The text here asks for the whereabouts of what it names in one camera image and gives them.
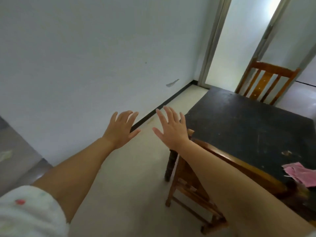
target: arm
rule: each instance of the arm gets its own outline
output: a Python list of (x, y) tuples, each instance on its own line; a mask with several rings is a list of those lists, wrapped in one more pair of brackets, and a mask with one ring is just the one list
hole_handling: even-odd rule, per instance
[(116, 119), (117, 112), (115, 112), (101, 138), (34, 182), (33, 186), (48, 192), (57, 200), (66, 215), (67, 222), (71, 222), (89, 192), (103, 161), (112, 151), (124, 146), (140, 132), (135, 130), (130, 133), (138, 115), (138, 112), (132, 113), (132, 111), (122, 112)]
[(185, 117), (164, 107), (168, 122), (155, 134), (191, 166), (204, 189), (239, 236), (306, 236), (314, 227), (252, 179), (188, 139)]

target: table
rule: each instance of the table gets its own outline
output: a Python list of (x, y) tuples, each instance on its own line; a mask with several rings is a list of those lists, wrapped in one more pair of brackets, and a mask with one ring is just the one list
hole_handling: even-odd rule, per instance
[[(300, 162), (316, 169), (313, 120), (218, 87), (185, 115), (193, 138), (210, 143), (286, 183), (282, 165)], [(165, 174), (170, 180), (177, 153), (171, 151)], [(316, 188), (310, 188), (316, 194)]]

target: pink cloth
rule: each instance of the pink cloth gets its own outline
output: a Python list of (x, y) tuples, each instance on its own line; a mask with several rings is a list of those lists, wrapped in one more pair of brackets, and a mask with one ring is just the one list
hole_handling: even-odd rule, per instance
[(295, 181), (306, 187), (316, 186), (316, 170), (306, 169), (301, 163), (291, 163), (282, 166), (284, 171)]

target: wooden chair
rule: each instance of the wooden chair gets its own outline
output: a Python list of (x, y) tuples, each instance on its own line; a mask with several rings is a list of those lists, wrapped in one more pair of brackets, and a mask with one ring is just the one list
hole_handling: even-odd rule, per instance
[(244, 85), (247, 76), (249, 75), (250, 71), (252, 68), (258, 69), (257, 72), (255, 73), (255, 76), (251, 79), (250, 84), (247, 88), (247, 90), (244, 93), (244, 96), (247, 96), (249, 93), (250, 89), (252, 88), (253, 84), (256, 82), (259, 74), (261, 71), (265, 71), (261, 79), (259, 80), (258, 84), (256, 85), (255, 89), (252, 91), (250, 95), (250, 99), (255, 99), (257, 100), (258, 97), (261, 95), (262, 91), (265, 89), (266, 85), (269, 83), (271, 77), (274, 74), (277, 74), (277, 78), (273, 81), (269, 89), (266, 91), (260, 102), (264, 102), (267, 96), (271, 93), (271, 91), (274, 89), (278, 81), (282, 76), (287, 77), (288, 80), (284, 84), (284, 86), (279, 90), (277, 95), (274, 97), (274, 99), (270, 102), (270, 105), (273, 105), (277, 99), (283, 94), (283, 92), (286, 90), (286, 88), (289, 86), (289, 84), (294, 80), (298, 72), (300, 71), (300, 68), (297, 68), (295, 71), (291, 71), (290, 69), (284, 68), (284, 67), (279, 67), (275, 66), (272, 64), (264, 63), (264, 62), (257, 62), (256, 59), (250, 64), (249, 68), (246, 70), (243, 79), (241, 80), (236, 93), (239, 93), (242, 86)]
[[(189, 138), (191, 138), (193, 132), (194, 131), (192, 130), (188, 130)], [(265, 188), (267, 191), (269, 191), (271, 194), (275, 195), (279, 199), (287, 199), (289, 196), (296, 192), (296, 187), (288, 188), (286, 185), (284, 185), (271, 175), (267, 174), (266, 172), (261, 171), (260, 169), (257, 169), (256, 167), (253, 167), (227, 154), (226, 152), (215, 148), (208, 143), (200, 140), (193, 141), (205, 150), (217, 156), (218, 158), (239, 169), (241, 172), (253, 179), (255, 182), (257, 182), (259, 185), (261, 185), (263, 188)], [(211, 221), (208, 222), (206, 219), (204, 219), (195, 211), (182, 203), (179, 199), (174, 197), (173, 194), (176, 189), (198, 203), (200, 206), (210, 211), (213, 214)], [(223, 214), (212, 202), (211, 198), (202, 187), (198, 177), (195, 175), (189, 164), (181, 156), (179, 156), (174, 179), (170, 187), (168, 199), (166, 200), (167, 207), (170, 206), (171, 200), (181, 205), (183, 208), (188, 210), (196, 218), (204, 223), (204, 226), (202, 226), (201, 228), (201, 232), (203, 234), (207, 234), (209, 232), (216, 231), (220, 228), (228, 226), (228, 223)]]

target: hand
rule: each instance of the hand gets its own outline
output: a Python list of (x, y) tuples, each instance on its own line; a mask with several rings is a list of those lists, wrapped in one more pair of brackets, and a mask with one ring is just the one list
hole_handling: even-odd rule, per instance
[(140, 132), (140, 130), (137, 129), (130, 133), (132, 125), (138, 115), (138, 112), (132, 113), (132, 111), (122, 112), (117, 119), (117, 112), (112, 115), (102, 138), (111, 143), (114, 149), (121, 148)]
[(159, 139), (171, 150), (177, 151), (183, 143), (189, 140), (185, 125), (185, 117), (180, 112), (181, 121), (179, 121), (178, 114), (171, 107), (163, 107), (168, 116), (168, 122), (162, 112), (156, 109), (156, 113), (162, 124), (163, 133), (156, 127), (153, 131)]

